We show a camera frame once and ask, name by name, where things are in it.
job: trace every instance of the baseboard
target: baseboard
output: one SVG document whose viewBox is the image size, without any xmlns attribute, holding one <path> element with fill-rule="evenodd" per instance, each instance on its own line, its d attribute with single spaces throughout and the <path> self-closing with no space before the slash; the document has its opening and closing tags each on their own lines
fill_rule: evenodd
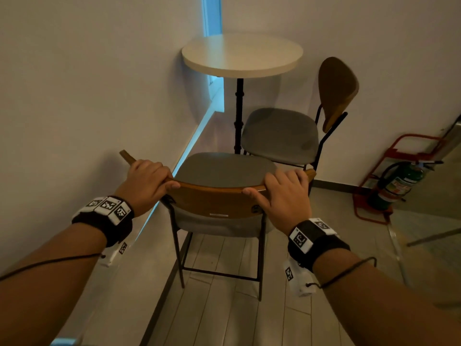
<svg viewBox="0 0 461 346">
<path fill-rule="evenodd" d="M 186 252 L 187 243 L 190 240 L 191 235 L 192 235 L 191 232 L 187 233 L 187 236 L 184 240 L 184 244 L 186 245 L 183 244 L 181 247 L 181 251 L 180 251 L 181 258 L 184 257 L 184 253 Z M 163 305 L 165 304 L 168 293 L 170 292 L 171 286 L 173 285 L 173 281 L 176 277 L 177 270 L 178 270 L 178 261 L 176 260 L 175 264 L 173 265 L 173 269 L 171 270 L 170 275 L 168 276 L 168 279 L 166 280 L 162 294 L 158 298 L 157 306 L 155 307 L 155 310 L 153 311 L 152 317 L 149 320 L 149 324 L 147 325 L 146 331 L 144 332 L 144 335 L 141 339 L 141 342 L 139 343 L 139 346 L 147 346 L 147 344 L 149 343 L 150 337 L 152 336 L 152 333 L 153 333 L 153 329 L 155 328 L 155 325 L 157 324 L 158 317 L 160 316 L 160 313 L 162 312 Z"/>
<path fill-rule="evenodd" d="M 319 179 L 313 180 L 312 186 L 315 188 L 323 188 L 323 189 L 328 189 L 331 191 L 338 191 L 338 192 L 343 192 L 343 193 L 366 194 L 369 191 L 368 188 L 352 186 L 352 185 L 345 185 L 343 183 L 322 181 Z"/>
</svg>

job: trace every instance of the chair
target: chair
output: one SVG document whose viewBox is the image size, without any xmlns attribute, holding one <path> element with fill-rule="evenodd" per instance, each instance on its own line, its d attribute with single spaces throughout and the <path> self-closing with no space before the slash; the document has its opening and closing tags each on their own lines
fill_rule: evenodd
<svg viewBox="0 0 461 346">
<path fill-rule="evenodd" d="M 135 161 L 124 150 L 120 154 L 130 164 Z M 242 189 L 252 186 L 268 197 L 267 190 L 261 183 L 264 175 L 267 172 L 273 173 L 275 169 L 274 163 L 270 160 L 250 155 L 198 153 L 186 159 L 175 177 L 175 180 L 181 184 L 181 188 L 169 191 L 161 199 L 162 204 L 170 212 L 179 277 L 183 288 L 183 270 L 247 279 L 259 282 L 261 301 L 267 231 L 266 214 L 253 199 L 242 193 Z M 306 173 L 309 180 L 315 176 L 315 171 L 312 169 Z M 191 232 L 182 259 L 177 237 L 179 229 Z M 258 238 L 257 277 L 185 267 L 193 233 Z"/>
<path fill-rule="evenodd" d="M 297 111 L 262 108 L 252 112 L 242 133 L 243 154 L 317 170 L 325 141 L 347 116 L 344 110 L 359 91 L 349 67 L 336 57 L 325 59 L 319 70 L 320 106 L 315 121 Z M 319 143 L 317 123 L 323 108 L 325 136 Z"/>
</svg>

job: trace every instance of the black cord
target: black cord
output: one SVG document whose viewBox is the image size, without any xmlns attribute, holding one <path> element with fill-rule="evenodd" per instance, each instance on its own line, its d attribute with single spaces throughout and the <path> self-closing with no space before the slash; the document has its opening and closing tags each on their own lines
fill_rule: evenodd
<svg viewBox="0 0 461 346">
<path fill-rule="evenodd" d="M 31 265 L 15 269 L 14 271 L 12 271 L 10 273 L 7 273 L 7 274 L 1 276 L 0 281 L 5 280 L 5 279 L 10 278 L 10 277 L 13 277 L 14 275 L 16 275 L 18 273 L 24 272 L 24 271 L 26 271 L 28 269 L 31 269 L 31 268 L 34 268 L 34 267 L 37 267 L 37 266 L 42 266 L 42 265 L 46 265 L 46 264 L 49 264 L 49 263 L 55 263 L 55 262 L 61 262 L 61 261 L 79 260 L 79 259 L 96 257 L 96 256 L 101 256 L 101 253 L 91 254 L 91 255 L 61 257 L 59 259 L 46 260 L 46 261 L 32 263 Z"/>
<path fill-rule="evenodd" d="M 373 266 L 376 267 L 377 265 L 377 259 L 376 257 L 374 256 L 370 256 L 368 258 L 366 258 L 365 260 L 362 260 L 360 262 L 357 262 L 356 264 L 354 264 L 352 267 L 346 269 L 345 271 L 341 272 L 340 274 L 338 274 L 336 277 L 332 278 L 331 280 L 327 281 L 325 284 L 322 284 L 322 285 L 318 285 L 317 283 L 306 283 L 306 286 L 307 287 L 310 287 L 312 285 L 316 285 L 319 289 L 325 289 L 327 287 L 329 287 L 331 284 L 333 284 L 334 282 L 336 282 L 337 280 L 343 278 L 345 275 L 351 273 L 354 269 L 356 269 L 357 267 L 360 267 L 361 265 L 363 265 L 365 262 L 368 262 L 370 260 L 373 260 L 374 261 L 374 264 Z"/>
</svg>

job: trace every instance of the wristband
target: wristband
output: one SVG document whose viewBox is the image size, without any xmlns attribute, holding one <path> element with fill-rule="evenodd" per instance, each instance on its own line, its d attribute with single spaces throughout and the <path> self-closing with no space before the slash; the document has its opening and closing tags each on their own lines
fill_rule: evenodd
<svg viewBox="0 0 461 346">
<path fill-rule="evenodd" d="M 299 223 L 290 233 L 288 252 L 302 267 L 312 272 L 315 260 L 332 249 L 350 250 L 348 244 L 321 219 L 309 219 Z"/>
<path fill-rule="evenodd" d="M 122 198 L 99 197 L 78 210 L 72 218 L 72 224 L 86 223 L 99 229 L 106 236 L 108 248 L 128 237 L 134 217 L 132 207 Z"/>
</svg>

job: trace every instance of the black table pole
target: black table pole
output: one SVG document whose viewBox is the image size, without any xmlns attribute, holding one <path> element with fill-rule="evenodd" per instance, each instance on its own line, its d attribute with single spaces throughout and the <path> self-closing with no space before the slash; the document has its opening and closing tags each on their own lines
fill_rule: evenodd
<svg viewBox="0 0 461 346">
<path fill-rule="evenodd" d="M 242 127 L 243 127 L 242 107 L 243 107 L 243 96 L 245 96 L 245 94 L 243 93 L 243 79 L 237 79 L 237 92 L 235 92 L 235 96 L 237 96 L 237 113 L 236 113 L 236 118 L 234 122 L 234 126 L 235 126 L 234 151 L 235 151 L 235 154 L 240 154 L 240 151 L 242 150 L 242 146 L 240 145 L 240 140 L 242 138 Z"/>
</svg>

